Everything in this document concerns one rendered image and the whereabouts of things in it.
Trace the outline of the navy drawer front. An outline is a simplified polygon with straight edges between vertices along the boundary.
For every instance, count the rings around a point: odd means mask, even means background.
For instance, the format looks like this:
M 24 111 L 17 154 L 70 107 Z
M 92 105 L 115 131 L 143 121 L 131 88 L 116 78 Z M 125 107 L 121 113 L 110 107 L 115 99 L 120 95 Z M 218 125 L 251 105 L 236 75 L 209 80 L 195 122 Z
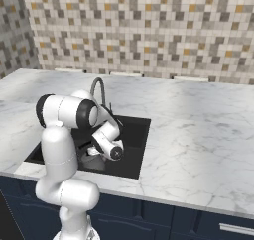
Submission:
M 254 236 L 220 230 L 219 223 L 254 229 L 254 219 L 177 207 L 170 240 L 254 240 Z

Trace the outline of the navy cabinet door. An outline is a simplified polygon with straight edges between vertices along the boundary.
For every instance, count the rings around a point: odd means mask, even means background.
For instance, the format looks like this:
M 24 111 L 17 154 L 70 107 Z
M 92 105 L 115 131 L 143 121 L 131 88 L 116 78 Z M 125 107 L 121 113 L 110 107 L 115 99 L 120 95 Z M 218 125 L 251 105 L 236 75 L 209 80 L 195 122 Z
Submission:
M 45 203 L 35 195 L 36 182 L 0 176 L 0 190 L 25 240 L 53 240 L 61 230 L 59 212 L 26 207 L 21 201 Z
M 98 204 L 88 212 L 92 226 L 101 240 L 169 240 L 174 208 L 140 199 L 103 194 Z M 128 221 L 149 229 L 142 234 L 105 232 L 99 219 Z

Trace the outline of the grey curved tap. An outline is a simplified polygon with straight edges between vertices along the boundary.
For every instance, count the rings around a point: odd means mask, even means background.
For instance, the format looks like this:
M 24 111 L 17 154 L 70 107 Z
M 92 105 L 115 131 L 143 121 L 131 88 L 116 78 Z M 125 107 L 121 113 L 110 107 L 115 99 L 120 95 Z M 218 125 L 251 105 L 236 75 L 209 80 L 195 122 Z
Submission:
M 96 87 L 96 84 L 97 84 L 97 83 L 100 84 L 102 105 L 106 107 L 105 86 L 104 86 L 104 82 L 103 82 L 102 78 L 97 77 L 97 78 L 92 82 L 91 87 L 90 87 L 90 94 L 91 94 L 92 96 L 94 95 L 95 87 Z

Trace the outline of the black sink basin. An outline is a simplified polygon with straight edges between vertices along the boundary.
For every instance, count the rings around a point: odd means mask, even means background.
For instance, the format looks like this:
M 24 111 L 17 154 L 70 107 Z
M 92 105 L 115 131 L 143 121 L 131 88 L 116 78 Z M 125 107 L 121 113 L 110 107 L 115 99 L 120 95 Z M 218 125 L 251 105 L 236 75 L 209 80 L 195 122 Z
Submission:
M 151 120 L 121 115 L 117 115 L 116 118 L 123 124 L 123 131 L 120 136 L 124 146 L 123 158 L 120 161 L 113 162 L 102 157 L 105 162 L 104 171 L 84 168 L 79 161 L 78 169 L 80 171 L 137 180 L 141 171 Z M 77 152 L 85 146 L 92 145 L 88 133 L 84 134 L 81 130 L 72 129 L 71 135 Z

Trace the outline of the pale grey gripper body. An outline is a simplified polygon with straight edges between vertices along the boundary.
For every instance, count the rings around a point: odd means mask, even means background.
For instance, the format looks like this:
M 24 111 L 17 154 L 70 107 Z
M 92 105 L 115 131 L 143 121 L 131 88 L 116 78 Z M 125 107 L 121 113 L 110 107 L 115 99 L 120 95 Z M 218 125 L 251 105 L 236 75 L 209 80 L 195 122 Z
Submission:
M 105 170 L 105 162 L 94 146 L 85 146 L 79 149 L 77 154 L 79 163 L 84 168 L 98 171 Z

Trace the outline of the white wall socket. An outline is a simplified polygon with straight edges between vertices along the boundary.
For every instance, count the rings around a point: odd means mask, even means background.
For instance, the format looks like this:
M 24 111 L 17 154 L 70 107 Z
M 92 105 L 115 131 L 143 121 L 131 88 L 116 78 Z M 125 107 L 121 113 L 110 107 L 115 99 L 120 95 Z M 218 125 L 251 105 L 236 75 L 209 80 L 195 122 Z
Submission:
M 83 73 L 83 69 L 75 69 L 75 68 L 60 68 L 56 67 L 55 71 L 62 71 L 62 72 L 78 72 L 78 73 Z

